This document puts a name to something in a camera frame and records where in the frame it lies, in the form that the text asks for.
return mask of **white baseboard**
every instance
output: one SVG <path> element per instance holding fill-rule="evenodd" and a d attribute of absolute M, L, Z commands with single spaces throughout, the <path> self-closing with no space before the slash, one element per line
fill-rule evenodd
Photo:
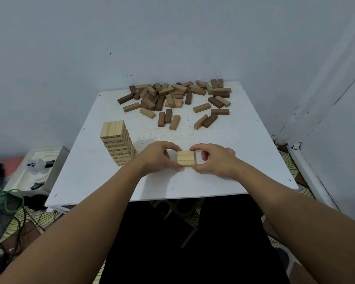
<path fill-rule="evenodd" d="M 304 180 L 311 189 L 314 197 L 319 202 L 326 204 L 327 206 L 334 208 L 335 210 L 338 210 L 337 206 L 334 204 L 332 198 L 318 179 L 317 175 L 301 154 L 301 151 L 299 149 L 292 149 L 289 146 L 287 146 L 287 148 L 298 170 L 300 171 Z"/>

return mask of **forearm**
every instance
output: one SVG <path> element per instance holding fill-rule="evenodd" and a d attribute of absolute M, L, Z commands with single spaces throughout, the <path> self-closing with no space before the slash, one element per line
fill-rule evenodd
<path fill-rule="evenodd" d="M 0 283 L 92 283 L 142 177 L 129 162 L 53 224 L 0 276 Z"/>
<path fill-rule="evenodd" d="M 294 255 L 319 282 L 355 283 L 355 221 L 239 162 L 249 192 Z"/>

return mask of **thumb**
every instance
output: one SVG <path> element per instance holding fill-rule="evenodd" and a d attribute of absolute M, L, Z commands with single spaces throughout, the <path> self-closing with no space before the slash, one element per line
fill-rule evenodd
<path fill-rule="evenodd" d="M 196 163 L 192 166 L 192 168 L 193 168 L 193 170 L 195 170 L 198 173 L 211 173 L 212 172 L 212 170 L 210 169 L 210 166 L 207 162 L 204 164 Z"/>
<path fill-rule="evenodd" d="M 177 172 L 180 171 L 180 165 L 177 162 L 172 161 L 172 160 L 170 160 L 167 157 L 166 157 L 165 161 L 166 161 L 166 168 L 170 168 L 170 169 L 176 170 Z"/>

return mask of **person's right hand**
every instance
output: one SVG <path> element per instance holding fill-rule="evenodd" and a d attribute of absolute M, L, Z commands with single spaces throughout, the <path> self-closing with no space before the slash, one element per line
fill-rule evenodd
<path fill-rule="evenodd" d="M 234 150 L 213 143 L 199 143 L 189 150 L 202 150 L 201 158 L 204 164 L 194 164 L 192 168 L 199 173 L 213 174 L 219 177 L 234 178 L 237 167 L 242 161 L 235 156 Z"/>

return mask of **person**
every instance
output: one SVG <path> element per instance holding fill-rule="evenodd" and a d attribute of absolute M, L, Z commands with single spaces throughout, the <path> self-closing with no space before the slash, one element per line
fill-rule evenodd
<path fill-rule="evenodd" d="M 147 202 L 139 202 L 144 204 L 145 213 L 138 213 L 138 218 L 127 210 L 137 204 L 129 204 L 129 200 L 143 176 L 166 168 L 179 171 L 167 149 L 180 151 L 171 142 L 148 145 L 36 239 L 0 275 L 0 284 L 91 284 L 105 259 L 100 283 L 137 277 L 173 281 L 194 274 L 200 279 L 235 276 L 233 281 L 246 283 L 260 279 L 289 283 L 275 250 L 261 232 L 260 215 L 255 217 L 256 205 L 252 203 L 246 208 L 237 203 L 229 205 L 227 201 L 237 197 L 224 196 L 227 201 L 218 211 L 214 208 L 205 212 L 205 205 L 216 199 L 206 198 L 198 228 L 202 238 L 193 254 L 185 254 L 185 249 L 169 241 L 173 237 L 169 238 L 163 228 L 163 220 L 149 217 L 146 210 L 154 209 Z M 235 157 L 230 148 L 201 143 L 190 150 L 201 150 L 206 161 L 192 166 L 196 172 L 231 178 L 247 190 L 284 244 L 319 283 L 355 283 L 354 220 L 272 180 Z M 239 219 L 225 218 L 221 226 L 216 217 L 221 210 L 235 213 Z"/>

